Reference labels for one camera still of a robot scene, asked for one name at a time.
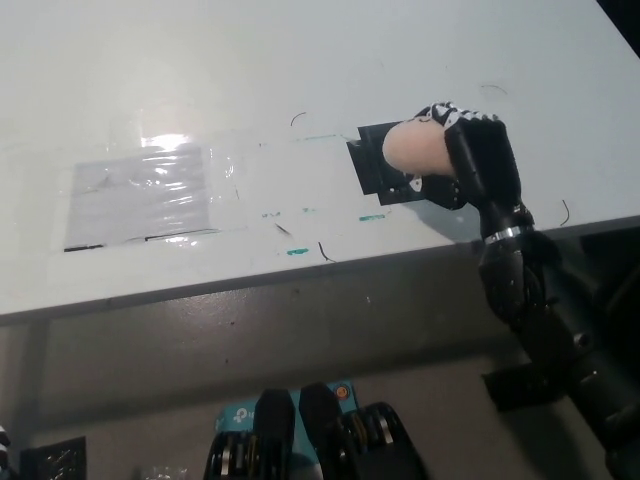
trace white tabletop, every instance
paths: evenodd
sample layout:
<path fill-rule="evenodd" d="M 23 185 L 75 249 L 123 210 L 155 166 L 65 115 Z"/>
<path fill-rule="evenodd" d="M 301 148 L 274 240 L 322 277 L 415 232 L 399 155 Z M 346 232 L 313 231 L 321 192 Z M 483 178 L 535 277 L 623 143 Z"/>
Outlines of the white tabletop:
<path fill-rule="evenodd" d="M 563 200 L 565 228 L 640 215 L 640 61 L 592 0 L 6 1 L 0 72 L 5 319 L 477 238 L 470 209 L 363 196 L 345 146 L 434 101 L 502 117 L 539 228 Z M 176 139 L 211 231 L 64 253 L 78 166 Z"/>

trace beige object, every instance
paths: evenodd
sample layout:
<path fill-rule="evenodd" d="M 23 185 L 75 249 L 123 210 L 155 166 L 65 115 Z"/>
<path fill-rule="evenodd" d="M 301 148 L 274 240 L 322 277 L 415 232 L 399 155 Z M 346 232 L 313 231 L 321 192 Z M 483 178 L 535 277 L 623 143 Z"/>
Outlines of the beige object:
<path fill-rule="evenodd" d="M 444 141 L 444 127 L 416 117 L 389 130 L 382 154 L 393 168 L 413 175 L 455 176 Z"/>

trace clear plastic sheet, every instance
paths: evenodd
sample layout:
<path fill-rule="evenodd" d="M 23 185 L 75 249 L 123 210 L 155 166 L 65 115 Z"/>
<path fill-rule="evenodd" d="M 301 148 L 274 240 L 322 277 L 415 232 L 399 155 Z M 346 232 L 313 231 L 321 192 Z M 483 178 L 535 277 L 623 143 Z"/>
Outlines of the clear plastic sheet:
<path fill-rule="evenodd" d="M 210 229 L 202 149 L 166 142 L 132 158 L 76 165 L 65 249 Z"/>

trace gray floor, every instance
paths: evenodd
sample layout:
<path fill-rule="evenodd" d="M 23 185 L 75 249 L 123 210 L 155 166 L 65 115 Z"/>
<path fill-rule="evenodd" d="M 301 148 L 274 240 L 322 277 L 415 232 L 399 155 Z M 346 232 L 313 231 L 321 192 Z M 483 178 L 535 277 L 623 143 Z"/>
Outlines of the gray floor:
<path fill-rule="evenodd" d="M 432 259 L 0 327 L 16 450 L 86 435 L 91 480 L 202 475 L 213 420 L 267 386 L 352 378 L 394 405 L 436 479 L 607 479 L 571 404 L 498 415 L 480 374 L 520 355 L 476 261 Z"/>

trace green mark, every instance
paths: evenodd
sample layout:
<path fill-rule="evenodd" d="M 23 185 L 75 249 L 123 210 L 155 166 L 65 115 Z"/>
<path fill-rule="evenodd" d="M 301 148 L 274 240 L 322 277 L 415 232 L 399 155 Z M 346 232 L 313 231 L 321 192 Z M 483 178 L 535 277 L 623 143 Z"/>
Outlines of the green mark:
<path fill-rule="evenodd" d="M 295 250 L 289 250 L 287 255 L 304 255 L 309 251 L 308 248 L 297 248 Z"/>
<path fill-rule="evenodd" d="M 368 222 L 370 220 L 380 220 L 385 218 L 385 215 L 380 214 L 380 215 L 367 215 L 366 217 L 360 217 L 359 220 L 361 222 Z"/>

